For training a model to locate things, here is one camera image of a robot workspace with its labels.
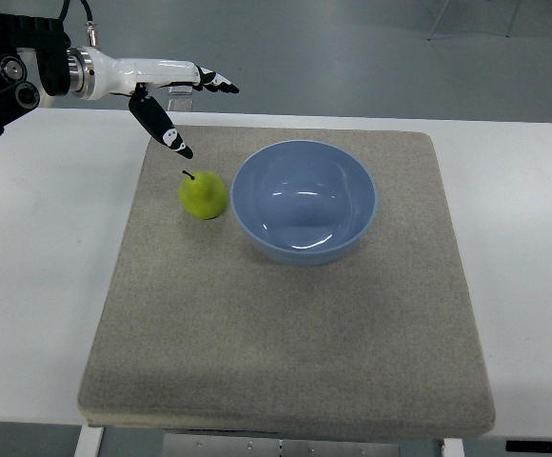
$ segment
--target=black cable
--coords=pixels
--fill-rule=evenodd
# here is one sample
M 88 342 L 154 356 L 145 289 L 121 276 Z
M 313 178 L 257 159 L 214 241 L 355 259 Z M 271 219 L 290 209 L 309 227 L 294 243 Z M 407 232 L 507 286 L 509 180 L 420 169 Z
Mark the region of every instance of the black cable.
M 58 16 L 59 20 L 61 21 L 65 20 L 65 18 L 67 17 L 67 13 L 69 12 L 69 5 L 70 5 L 70 0 L 65 0 L 63 2 L 63 8 L 60 11 L 60 16 Z
M 89 22 L 93 21 L 92 19 L 92 11 L 89 8 L 88 0 L 79 0 L 82 2 L 82 5 L 84 5 L 84 10 L 86 10 L 86 18 Z
M 88 0 L 80 0 L 80 2 L 82 2 L 82 5 L 84 6 L 84 10 L 86 10 L 86 20 L 89 22 L 93 21 L 92 11 L 89 8 Z M 64 0 L 63 8 L 60 11 L 60 16 L 58 16 L 58 19 L 60 19 L 61 21 L 64 21 L 65 17 L 67 17 L 67 13 L 69 12 L 69 5 L 70 5 L 70 0 Z

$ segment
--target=white robotic hand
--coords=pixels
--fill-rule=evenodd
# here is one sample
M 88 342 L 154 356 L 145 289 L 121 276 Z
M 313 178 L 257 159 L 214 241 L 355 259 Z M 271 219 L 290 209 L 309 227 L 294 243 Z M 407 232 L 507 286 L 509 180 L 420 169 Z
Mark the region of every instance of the white robotic hand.
M 108 93 L 130 96 L 134 117 L 158 142 L 186 158 L 193 153 L 155 99 L 153 88 L 192 86 L 211 92 L 238 93 L 229 80 L 191 62 L 163 59 L 113 59 L 93 47 L 70 48 L 70 91 L 78 98 L 98 100 Z
M 167 86 L 192 86 L 216 92 L 238 93 L 229 80 L 191 62 L 164 59 L 112 59 L 92 47 L 69 49 L 73 95 L 98 100 L 108 93 L 132 95 L 137 84 L 147 90 Z

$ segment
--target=green pear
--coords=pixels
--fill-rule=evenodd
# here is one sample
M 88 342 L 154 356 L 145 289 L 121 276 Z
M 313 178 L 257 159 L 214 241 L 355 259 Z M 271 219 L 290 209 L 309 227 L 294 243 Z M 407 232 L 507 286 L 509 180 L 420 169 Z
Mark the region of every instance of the green pear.
M 192 216 L 212 219 L 227 206 L 227 190 L 221 178 L 212 171 L 188 173 L 179 184 L 181 206 Z

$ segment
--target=gray floor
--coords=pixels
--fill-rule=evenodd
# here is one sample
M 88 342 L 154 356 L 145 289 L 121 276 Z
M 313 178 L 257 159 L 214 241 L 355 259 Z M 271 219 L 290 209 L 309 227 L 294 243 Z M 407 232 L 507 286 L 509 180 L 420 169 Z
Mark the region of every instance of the gray floor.
M 89 2 L 106 54 L 190 60 L 241 90 L 197 92 L 194 111 L 552 122 L 552 0 L 522 0 L 510 38 L 516 0 L 451 0 L 431 41 L 444 0 Z M 84 45 L 83 9 L 71 3 L 66 30 L 73 45 Z M 0 12 L 59 11 L 58 1 L 0 1 Z M 166 105 L 165 89 L 153 95 Z M 127 102 L 67 96 L 53 105 L 127 109 Z M 8 431 L 9 439 L 40 443 L 37 433 L 45 429 L 31 428 Z M 107 454 L 108 447 L 128 439 L 122 448 L 130 450 L 129 440 L 147 437 L 110 435 L 104 455 L 131 455 Z M 153 446 L 157 438 L 147 439 Z M 69 449 L 69 436 L 62 442 Z M 468 445 L 471 456 L 503 452 L 503 442 Z

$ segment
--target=black fingertip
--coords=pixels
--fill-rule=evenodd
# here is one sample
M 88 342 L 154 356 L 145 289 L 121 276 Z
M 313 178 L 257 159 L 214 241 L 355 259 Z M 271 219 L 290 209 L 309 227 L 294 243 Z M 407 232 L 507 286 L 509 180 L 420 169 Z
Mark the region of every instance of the black fingertip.
M 185 149 L 177 150 L 182 156 L 184 156 L 186 159 L 191 159 L 193 157 L 193 151 L 185 146 Z

